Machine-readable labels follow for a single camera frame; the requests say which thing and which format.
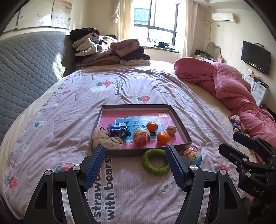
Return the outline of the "small colourful doll toy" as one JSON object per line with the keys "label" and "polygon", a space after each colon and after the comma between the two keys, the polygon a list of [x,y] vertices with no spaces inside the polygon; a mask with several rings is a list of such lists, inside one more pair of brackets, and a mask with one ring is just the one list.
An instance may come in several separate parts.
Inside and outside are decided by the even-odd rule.
{"label": "small colourful doll toy", "polygon": [[243,123],[241,122],[240,116],[239,115],[230,115],[228,117],[229,122],[232,125],[232,129],[233,132],[239,132],[239,133],[243,133],[246,134],[247,133],[247,129],[245,128],[245,126],[243,125]]}

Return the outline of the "window with dark frame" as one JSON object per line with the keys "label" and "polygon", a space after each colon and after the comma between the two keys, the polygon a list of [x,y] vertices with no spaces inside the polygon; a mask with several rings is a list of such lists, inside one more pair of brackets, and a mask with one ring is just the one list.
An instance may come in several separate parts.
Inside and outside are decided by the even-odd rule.
{"label": "window with dark frame", "polygon": [[133,1],[133,35],[140,43],[175,45],[179,1]]}

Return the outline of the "pink strawberry bear bedsheet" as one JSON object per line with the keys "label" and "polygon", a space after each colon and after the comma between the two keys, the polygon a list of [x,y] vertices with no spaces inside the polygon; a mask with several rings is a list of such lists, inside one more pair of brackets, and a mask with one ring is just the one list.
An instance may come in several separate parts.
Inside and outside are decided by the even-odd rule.
{"label": "pink strawberry bear bedsheet", "polygon": [[[175,75],[148,69],[80,71],[50,96],[11,150],[1,194],[16,218],[24,218],[46,170],[68,170],[90,155],[101,107],[123,104],[171,105],[202,154],[201,168],[212,172],[225,165],[238,183],[235,166],[218,152],[222,143],[239,148],[231,131]],[[106,158],[86,197],[97,223],[174,223],[185,194],[170,172],[152,175],[135,156]]]}

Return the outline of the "white drawer cabinet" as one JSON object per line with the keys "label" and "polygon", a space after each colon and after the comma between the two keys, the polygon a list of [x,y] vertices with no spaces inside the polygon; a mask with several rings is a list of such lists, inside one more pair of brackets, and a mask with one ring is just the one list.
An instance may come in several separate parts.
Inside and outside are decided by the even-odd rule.
{"label": "white drawer cabinet", "polygon": [[262,105],[268,96],[269,87],[261,80],[255,79],[250,75],[245,75],[244,80],[250,84],[250,91],[256,101],[256,104],[258,106]]}

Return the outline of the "orange tangerine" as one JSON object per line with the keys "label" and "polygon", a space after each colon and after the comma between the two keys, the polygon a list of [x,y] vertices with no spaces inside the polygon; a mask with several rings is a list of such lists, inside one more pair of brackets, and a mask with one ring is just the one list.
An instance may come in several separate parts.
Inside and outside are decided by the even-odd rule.
{"label": "orange tangerine", "polygon": [[170,135],[167,132],[159,132],[157,142],[161,145],[166,145],[170,141]]}
{"label": "orange tangerine", "polygon": [[148,122],[146,125],[149,132],[156,132],[158,130],[158,124],[155,122]]}

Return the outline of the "white lace cloth black trim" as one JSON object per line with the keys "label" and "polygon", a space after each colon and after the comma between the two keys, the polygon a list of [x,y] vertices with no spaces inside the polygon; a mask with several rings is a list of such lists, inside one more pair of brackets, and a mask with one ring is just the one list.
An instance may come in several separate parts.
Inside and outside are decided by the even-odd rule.
{"label": "white lace cloth black trim", "polygon": [[124,149],[123,141],[119,137],[110,137],[103,127],[96,127],[92,132],[93,149],[98,145],[103,145],[108,150]]}

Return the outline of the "grey quilted headboard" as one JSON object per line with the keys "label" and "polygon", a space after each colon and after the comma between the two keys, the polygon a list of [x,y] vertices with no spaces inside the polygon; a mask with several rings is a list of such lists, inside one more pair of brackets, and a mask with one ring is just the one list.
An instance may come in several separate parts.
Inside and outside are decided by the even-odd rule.
{"label": "grey quilted headboard", "polygon": [[73,72],[72,41],[64,32],[25,33],[1,40],[1,139],[46,90]]}

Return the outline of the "small red blue surprise egg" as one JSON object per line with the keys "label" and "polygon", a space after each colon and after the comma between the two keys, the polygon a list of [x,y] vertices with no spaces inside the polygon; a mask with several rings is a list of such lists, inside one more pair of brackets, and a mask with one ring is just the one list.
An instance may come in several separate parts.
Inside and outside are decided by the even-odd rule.
{"label": "small red blue surprise egg", "polygon": [[196,146],[190,146],[183,150],[183,156],[191,165],[196,165],[199,167],[202,163],[201,152]]}

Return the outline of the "blue snack packet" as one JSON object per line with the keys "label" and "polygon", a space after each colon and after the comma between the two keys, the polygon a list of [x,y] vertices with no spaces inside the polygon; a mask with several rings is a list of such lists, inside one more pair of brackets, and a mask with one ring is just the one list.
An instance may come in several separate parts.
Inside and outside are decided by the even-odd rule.
{"label": "blue snack packet", "polygon": [[127,125],[125,123],[115,123],[109,124],[108,132],[110,137],[129,137],[131,132],[128,131]]}

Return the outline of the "large red surprise egg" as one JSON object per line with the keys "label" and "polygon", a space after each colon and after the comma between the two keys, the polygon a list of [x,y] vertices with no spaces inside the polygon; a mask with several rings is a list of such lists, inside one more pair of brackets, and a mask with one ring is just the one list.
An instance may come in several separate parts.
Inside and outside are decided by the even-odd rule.
{"label": "large red surprise egg", "polygon": [[145,147],[149,144],[150,139],[150,133],[144,125],[133,131],[133,143],[138,147]]}

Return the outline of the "black wall television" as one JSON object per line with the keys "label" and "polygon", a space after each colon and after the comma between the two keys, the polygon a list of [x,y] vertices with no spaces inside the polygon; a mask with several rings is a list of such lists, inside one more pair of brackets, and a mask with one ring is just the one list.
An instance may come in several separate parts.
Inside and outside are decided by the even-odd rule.
{"label": "black wall television", "polygon": [[271,65],[271,53],[263,47],[243,41],[241,60],[268,75]]}

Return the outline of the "cream curtain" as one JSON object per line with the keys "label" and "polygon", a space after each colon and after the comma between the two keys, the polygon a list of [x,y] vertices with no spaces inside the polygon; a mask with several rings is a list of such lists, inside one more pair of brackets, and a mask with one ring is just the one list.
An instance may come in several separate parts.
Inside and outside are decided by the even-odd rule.
{"label": "cream curtain", "polygon": [[182,57],[190,57],[195,35],[196,17],[198,10],[198,3],[187,0],[185,2],[185,29],[183,40]]}

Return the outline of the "pink quilted duvet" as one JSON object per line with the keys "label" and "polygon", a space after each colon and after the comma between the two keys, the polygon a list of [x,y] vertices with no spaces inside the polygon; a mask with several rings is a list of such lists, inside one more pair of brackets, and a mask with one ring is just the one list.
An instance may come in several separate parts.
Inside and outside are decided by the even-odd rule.
{"label": "pink quilted duvet", "polygon": [[275,146],[275,120],[257,106],[250,85],[234,67],[225,63],[209,63],[193,57],[178,59],[174,64],[176,76],[188,83],[198,84],[221,101],[255,139],[262,138]]}

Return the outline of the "shallow grey cardboard box tray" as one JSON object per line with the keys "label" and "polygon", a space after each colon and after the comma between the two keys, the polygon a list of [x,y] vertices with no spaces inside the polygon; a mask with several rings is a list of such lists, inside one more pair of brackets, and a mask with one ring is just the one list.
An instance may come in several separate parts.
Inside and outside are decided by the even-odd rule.
{"label": "shallow grey cardboard box tray", "polygon": [[[171,105],[137,104],[137,105],[103,105],[96,119],[94,128],[108,128],[109,124],[125,123],[129,132],[149,122],[158,124],[156,133],[166,131],[169,126],[176,127],[176,134],[170,137],[169,144],[179,152],[192,143],[189,133]],[[151,136],[144,147],[133,143],[133,137],[123,138],[124,149],[107,149],[106,156],[142,156],[151,148],[165,149],[166,144],[157,142],[157,134]]]}

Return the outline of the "brown walnut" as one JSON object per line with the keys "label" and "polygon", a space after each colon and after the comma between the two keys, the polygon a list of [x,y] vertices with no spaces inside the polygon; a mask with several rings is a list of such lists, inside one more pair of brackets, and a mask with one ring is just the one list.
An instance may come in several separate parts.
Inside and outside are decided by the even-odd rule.
{"label": "brown walnut", "polygon": [[168,126],[166,128],[166,132],[169,134],[169,135],[175,135],[176,132],[177,132],[177,129],[175,126]]}

